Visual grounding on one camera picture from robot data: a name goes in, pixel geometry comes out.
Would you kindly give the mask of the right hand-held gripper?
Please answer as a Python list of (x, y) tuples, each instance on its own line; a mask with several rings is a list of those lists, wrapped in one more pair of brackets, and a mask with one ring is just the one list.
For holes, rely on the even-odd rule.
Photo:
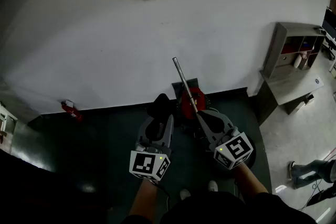
[[(207, 139), (212, 142), (209, 149), (214, 152), (213, 158), (226, 169), (232, 170), (246, 161), (254, 152), (252, 140), (237, 127), (233, 127), (227, 116), (212, 110), (198, 111), (197, 119)], [(226, 130), (215, 141), (211, 130)]]

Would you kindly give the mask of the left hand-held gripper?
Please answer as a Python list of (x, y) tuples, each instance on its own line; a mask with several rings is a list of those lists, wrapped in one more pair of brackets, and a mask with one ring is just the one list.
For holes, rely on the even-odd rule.
[(174, 116), (168, 117), (162, 143), (149, 143), (146, 128), (154, 120), (149, 116), (140, 126), (135, 150), (131, 151), (129, 173), (140, 179), (160, 181), (171, 164), (170, 143), (174, 131)]

